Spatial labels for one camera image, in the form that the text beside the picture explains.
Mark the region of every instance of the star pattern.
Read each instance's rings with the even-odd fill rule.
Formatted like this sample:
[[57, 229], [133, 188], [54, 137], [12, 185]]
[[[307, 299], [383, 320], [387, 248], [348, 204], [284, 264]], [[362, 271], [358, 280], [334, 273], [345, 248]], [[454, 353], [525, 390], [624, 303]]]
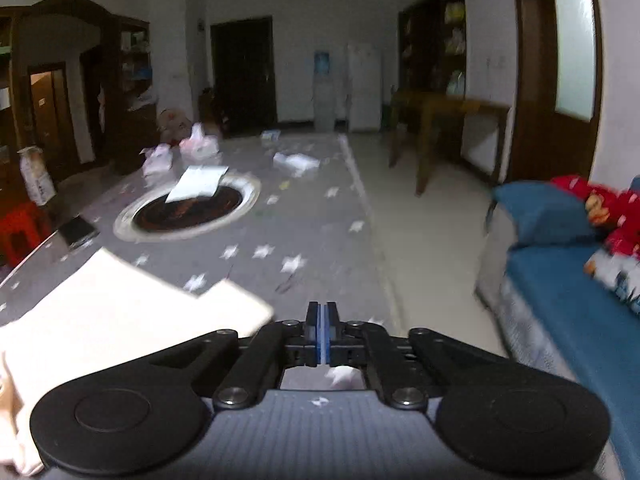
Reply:
[[349, 232], [359, 233], [360, 231], [362, 231], [363, 227], [364, 227], [364, 222], [362, 220], [357, 220], [353, 224], [351, 224], [351, 227], [349, 227]]
[[238, 254], [238, 246], [237, 245], [229, 245], [225, 249], [225, 252], [222, 253], [220, 258], [222, 258], [223, 260], [228, 260], [230, 258], [235, 258], [236, 254]]
[[149, 255], [148, 254], [140, 254], [140, 256], [138, 256], [138, 259], [133, 262], [133, 264], [136, 267], [140, 267], [140, 266], [144, 266], [146, 265], [146, 263], [149, 261]]
[[317, 399], [313, 399], [311, 403], [316, 408], [322, 408], [323, 406], [326, 406], [329, 403], [329, 399], [327, 399], [326, 397], [318, 397]]
[[207, 280], [204, 279], [204, 274], [196, 276], [195, 274], [189, 278], [189, 281], [184, 284], [183, 289], [188, 292], [199, 290], [207, 284]]
[[301, 269], [306, 265], [306, 260], [302, 259], [302, 254], [299, 254], [295, 258], [285, 258], [282, 261], [282, 270], [280, 272], [288, 272], [293, 274], [298, 269]]
[[258, 245], [255, 248], [254, 256], [252, 256], [252, 258], [260, 258], [261, 260], [263, 260], [271, 253], [273, 253], [274, 249], [275, 247], [271, 247], [270, 245]]

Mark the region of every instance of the wooden door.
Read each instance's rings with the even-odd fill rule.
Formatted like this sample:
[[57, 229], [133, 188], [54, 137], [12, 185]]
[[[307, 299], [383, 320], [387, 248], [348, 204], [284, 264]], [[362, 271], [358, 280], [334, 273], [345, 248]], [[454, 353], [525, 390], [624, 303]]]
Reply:
[[36, 139], [44, 151], [52, 179], [60, 182], [76, 173], [79, 167], [65, 71], [56, 68], [50, 72], [31, 72], [30, 75]]
[[86, 118], [94, 146], [95, 158], [98, 161], [106, 159], [106, 135], [100, 124], [100, 103], [98, 97], [102, 89], [102, 58], [104, 48], [101, 45], [93, 47], [80, 54], [82, 79], [84, 87], [84, 104]]
[[561, 174], [588, 178], [598, 137], [602, 92], [598, 0], [593, 0], [592, 11], [595, 60], [591, 117], [564, 110], [558, 99], [558, 0], [516, 2], [519, 82], [508, 179], [548, 180]]
[[276, 123], [271, 17], [211, 27], [216, 94], [231, 133]]

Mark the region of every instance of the white paper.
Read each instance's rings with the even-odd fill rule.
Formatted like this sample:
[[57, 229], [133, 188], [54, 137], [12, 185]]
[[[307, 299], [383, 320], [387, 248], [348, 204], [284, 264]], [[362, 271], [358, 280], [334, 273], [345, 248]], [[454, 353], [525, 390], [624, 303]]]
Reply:
[[228, 166], [190, 166], [166, 198], [166, 203], [197, 196], [214, 196]]
[[7, 452], [2, 461], [22, 474], [42, 468], [29, 419], [59, 384], [221, 328], [248, 337], [272, 316], [268, 304], [229, 280], [197, 298], [101, 249], [33, 310], [0, 328], [0, 356], [22, 401], [17, 435], [0, 425], [7, 444], [0, 458]]

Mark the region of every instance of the glass panel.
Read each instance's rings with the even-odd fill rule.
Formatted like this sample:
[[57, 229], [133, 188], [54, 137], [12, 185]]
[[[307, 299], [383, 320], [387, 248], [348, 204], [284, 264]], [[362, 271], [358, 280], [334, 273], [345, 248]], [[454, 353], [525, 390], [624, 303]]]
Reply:
[[558, 97], [556, 111], [591, 120], [596, 88], [593, 0], [556, 0]]

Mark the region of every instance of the red stool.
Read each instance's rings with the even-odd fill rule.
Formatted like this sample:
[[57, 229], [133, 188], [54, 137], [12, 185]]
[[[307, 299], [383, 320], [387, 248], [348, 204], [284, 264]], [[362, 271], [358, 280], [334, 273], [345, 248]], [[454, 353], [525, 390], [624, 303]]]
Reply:
[[33, 202], [26, 202], [0, 219], [0, 250], [9, 265], [17, 267], [50, 234], [46, 215]]

